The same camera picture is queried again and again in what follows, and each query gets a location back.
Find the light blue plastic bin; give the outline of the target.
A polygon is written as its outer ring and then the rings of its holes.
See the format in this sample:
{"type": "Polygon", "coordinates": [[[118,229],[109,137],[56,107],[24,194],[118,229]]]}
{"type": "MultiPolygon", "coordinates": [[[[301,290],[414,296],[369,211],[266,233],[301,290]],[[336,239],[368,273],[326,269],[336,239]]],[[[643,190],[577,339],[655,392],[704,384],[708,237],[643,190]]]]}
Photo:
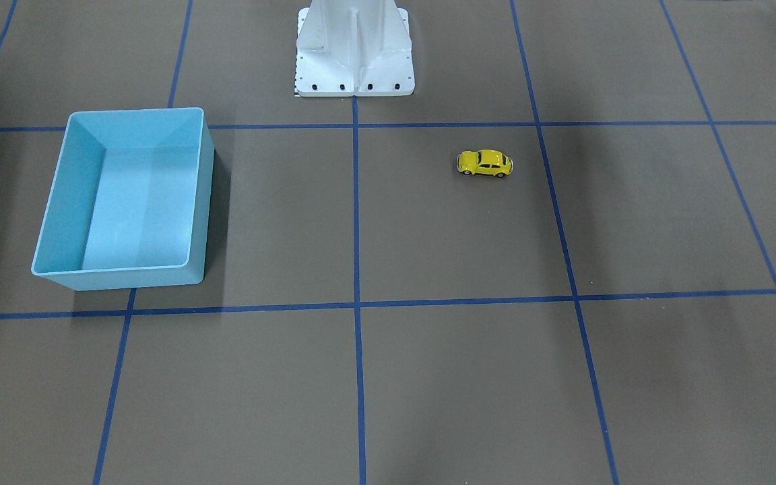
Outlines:
{"type": "Polygon", "coordinates": [[[214,156],[199,107],[74,112],[32,273],[75,291],[202,282],[214,156]]]}

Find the yellow beetle toy car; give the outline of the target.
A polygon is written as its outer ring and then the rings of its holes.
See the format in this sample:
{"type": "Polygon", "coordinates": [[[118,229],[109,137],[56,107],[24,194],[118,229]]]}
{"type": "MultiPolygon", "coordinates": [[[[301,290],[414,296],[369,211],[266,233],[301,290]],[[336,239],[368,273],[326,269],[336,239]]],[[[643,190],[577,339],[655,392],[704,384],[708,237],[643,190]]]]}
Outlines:
{"type": "Polygon", "coordinates": [[[456,168],[464,175],[487,175],[498,178],[512,174],[514,166],[511,157],[498,150],[462,151],[456,157],[456,168]]]}

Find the white pedestal column base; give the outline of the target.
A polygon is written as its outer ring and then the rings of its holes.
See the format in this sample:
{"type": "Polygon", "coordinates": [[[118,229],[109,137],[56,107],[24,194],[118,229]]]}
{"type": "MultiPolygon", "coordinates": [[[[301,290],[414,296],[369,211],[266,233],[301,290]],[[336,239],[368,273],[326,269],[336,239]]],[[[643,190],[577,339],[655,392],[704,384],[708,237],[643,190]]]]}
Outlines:
{"type": "Polygon", "coordinates": [[[410,96],[410,16],[394,1],[312,1],[298,10],[298,96],[410,96]]]}

